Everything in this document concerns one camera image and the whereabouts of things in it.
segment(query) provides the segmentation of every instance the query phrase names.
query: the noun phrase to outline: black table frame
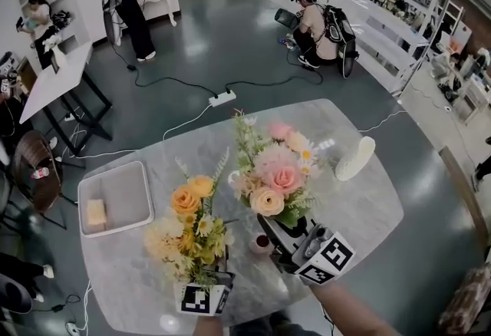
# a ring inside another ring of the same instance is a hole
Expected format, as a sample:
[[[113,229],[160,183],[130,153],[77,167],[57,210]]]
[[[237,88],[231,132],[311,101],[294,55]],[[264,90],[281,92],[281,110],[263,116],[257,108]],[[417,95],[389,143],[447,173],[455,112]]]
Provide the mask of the black table frame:
[[[101,124],[99,123],[103,116],[112,108],[112,104],[110,101],[103,95],[103,93],[99,90],[99,88],[96,86],[96,84],[91,80],[91,78],[88,76],[87,72],[84,71],[82,73],[82,80],[85,81],[85,83],[89,86],[89,88],[95,93],[95,95],[99,98],[100,101],[104,103],[104,107],[102,110],[97,113],[97,115],[93,115],[88,108],[82,103],[82,100],[77,96],[74,92],[74,89],[68,91],[68,94],[71,96],[71,98],[74,100],[76,104],[80,107],[80,109],[84,112],[85,117],[87,117],[88,120],[83,120],[78,117],[78,115],[75,113],[75,109],[71,106],[71,104],[68,102],[67,98],[65,95],[60,96],[61,102],[65,105],[65,107],[70,111],[70,113],[73,115],[75,120],[83,124],[84,126],[87,127],[87,133],[84,135],[82,138],[82,141],[74,147],[74,145],[71,143],[70,138],[67,137],[67,135],[64,133],[64,131],[61,129],[60,125],[54,118],[53,113],[49,109],[49,106],[46,106],[43,108],[44,114],[48,118],[48,120],[51,122],[51,125],[53,125],[53,128],[56,130],[56,132],[60,135],[60,138],[63,140],[63,142],[66,144],[68,149],[75,155],[78,156],[82,149],[84,148],[85,144],[89,141],[89,139],[93,136],[99,136],[101,138],[104,138],[105,140],[112,141],[113,137],[110,136],[106,130],[103,129]]]

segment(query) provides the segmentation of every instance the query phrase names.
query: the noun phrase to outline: office desk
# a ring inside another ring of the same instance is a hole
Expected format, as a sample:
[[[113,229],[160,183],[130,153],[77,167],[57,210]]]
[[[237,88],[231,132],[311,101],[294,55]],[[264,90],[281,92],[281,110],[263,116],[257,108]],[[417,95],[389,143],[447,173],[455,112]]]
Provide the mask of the office desk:
[[[54,72],[53,66],[45,68],[38,76],[31,93],[29,94],[28,101],[22,111],[20,123],[23,124],[27,119],[34,116],[37,112],[43,110],[46,117],[49,119],[53,128],[58,132],[60,138],[65,142],[68,149],[78,155],[89,138],[96,134],[105,140],[112,140],[112,137],[102,128],[99,121],[109,111],[112,104],[102,94],[99,88],[96,87],[94,82],[90,79],[85,72],[85,64],[89,62],[92,54],[92,42],[89,41],[67,54],[67,65],[60,68],[57,73]],[[104,108],[96,115],[87,109],[82,103],[81,99],[74,93],[74,89],[79,85],[81,80],[84,80],[89,88],[96,94],[96,96],[104,104]],[[74,108],[68,102],[65,94],[69,94],[80,109],[85,113],[85,117],[88,120],[81,120],[74,112]],[[49,109],[49,104],[57,99],[60,99],[65,107],[73,114],[77,122],[87,127],[87,134],[82,138],[82,141],[77,147],[74,147],[70,139],[61,129],[60,125],[53,116],[53,113]]]
[[[257,117],[259,130],[265,130],[272,121],[284,122],[316,145],[329,139],[347,144],[361,138],[353,123],[325,99],[260,111]],[[229,174],[237,170],[235,143],[234,120],[225,120],[138,150],[85,176],[139,160],[147,171],[158,221],[170,207],[171,193],[186,182],[175,158],[179,157],[192,173],[213,174],[229,147],[229,162],[213,203],[215,216],[239,219],[231,225],[236,241],[230,246],[228,270],[236,279],[222,315],[225,326],[282,310],[310,293],[294,275],[280,273],[268,257],[258,258],[250,252],[249,242],[262,229],[255,213],[235,199],[227,183]],[[331,154],[332,148],[322,149],[322,157]],[[311,209],[311,215],[330,230],[339,231],[356,250],[350,268],[370,255],[403,218],[396,191],[375,155],[347,182],[336,180],[332,170],[326,169],[312,190],[319,204]],[[161,264],[146,254],[144,231],[142,227],[97,238],[81,235],[85,266],[99,307],[117,331],[192,334],[196,317],[176,313],[173,285],[164,278]],[[170,321],[172,331],[166,331]]]

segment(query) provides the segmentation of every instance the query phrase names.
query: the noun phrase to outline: gray floor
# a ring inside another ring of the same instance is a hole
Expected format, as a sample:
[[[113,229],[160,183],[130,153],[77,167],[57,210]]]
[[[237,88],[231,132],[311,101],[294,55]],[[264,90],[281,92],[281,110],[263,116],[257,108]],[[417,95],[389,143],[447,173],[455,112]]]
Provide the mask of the gray floor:
[[[152,27],[157,59],[139,65],[141,83],[173,75],[219,93],[229,81],[282,81],[293,74],[312,81],[318,79],[315,74],[287,63],[287,50],[278,43],[286,29],[274,21],[276,6],[272,2],[180,0],[180,5],[182,18],[176,28],[169,23]],[[124,40],[119,51],[126,57],[133,57],[128,40]],[[107,142],[95,137],[84,151],[87,155],[138,149],[156,143],[165,130],[195,117],[209,97],[205,91],[172,81],[148,88],[135,87],[135,74],[126,70],[108,45],[96,48],[88,69],[113,102],[114,108],[103,123],[114,140]],[[338,105],[360,130],[377,125],[400,109],[359,65],[348,80],[344,80],[336,68],[324,68],[322,73],[324,83],[320,86],[301,80],[277,87],[236,85],[233,89],[237,100],[233,104],[209,110],[202,119],[172,135],[225,120],[232,115],[233,108],[250,113],[322,97]],[[91,106],[97,106],[85,89],[80,89],[80,93]],[[58,107],[58,116],[62,114],[63,110]],[[48,128],[43,117],[35,120],[35,126],[42,130]],[[73,124],[64,124],[64,127],[69,132],[73,130]],[[371,136],[377,141],[377,155],[392,179],[405,215],[386,241],[343,277],[342,282],[400,333],[432,334],[438,314],[464,272],[481,263],[483,257],[470,217],[443,162],[410,117],[399,114],[371,131]],[[86,159],[87,170],[116,157]],[[83,171],[65,169],[66,194],[76,197],[77,183],[83,175]],[[76,209],[60,200],[50,215],[61,217],[60,209],[67,218],[68,231],[43,225],[39,237],[24,243],[26,258],[40,263],[51,260],[57,273],[54,281],[40,282],[47,301],[37,308],[50,308],[63,302],[70,293],[83,296],[87,285]],[[314,312],[320,316],[317,307],[312,307],[311,313]],[[89,298],[88,313],[91,335],[121,334],[109,328],[93,295]],[[19,331],[20,335],[51,336],[66,335],[64,323],[74,317],[78,324],[83,324],[81,303],[56,314],[35,312],[15,319],[26,325]],[[306,321],[310,321],[312,315],[296,317],[304,318],[308,327]],[[37,331],[31,333],[29,328]]]

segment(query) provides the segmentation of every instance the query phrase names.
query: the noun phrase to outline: white tray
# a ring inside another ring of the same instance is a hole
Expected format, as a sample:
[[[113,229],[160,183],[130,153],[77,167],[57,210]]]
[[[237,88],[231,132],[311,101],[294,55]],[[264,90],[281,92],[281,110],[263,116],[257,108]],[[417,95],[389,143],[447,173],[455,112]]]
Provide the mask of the white tray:
[[[102,199],[107,222],[87,224],[87,201]],[[78,184],[78,215],[83,236],[96,237],[126,231],[152,222],[155,214],[143,164],[133,161]]]

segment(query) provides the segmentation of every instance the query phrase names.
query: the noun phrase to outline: peach rose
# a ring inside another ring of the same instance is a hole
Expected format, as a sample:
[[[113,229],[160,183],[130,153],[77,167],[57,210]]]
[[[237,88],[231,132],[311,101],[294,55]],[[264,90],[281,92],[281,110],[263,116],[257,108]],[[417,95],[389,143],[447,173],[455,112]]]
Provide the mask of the peach rose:
[[[189,186],[179,186],[171,199],[172,207],[180,215],[195,213],[201,207],[201,199]]]
[[[269,135],[275,140],[285,140],[290,131],[292,131],[292,127],[286,124],[274,123],[269,125]]]
[[[266,186],[254,190],[250,202],[252,210],[263,216],[278,215],[285,208],[285,197]]]
[[[299,131],[290,131],[286,136],[286,145],[295,152],[302,152],[308,145],[308,140]]]
[[[187,181],[191,190],[201,198],[210,197],[213,193],[213,179],[209,176],[198,175]]]
[[[303,184],[302,172],[295,166],[284,166],[269,173],[265,183],[282,194],[291,194]]]

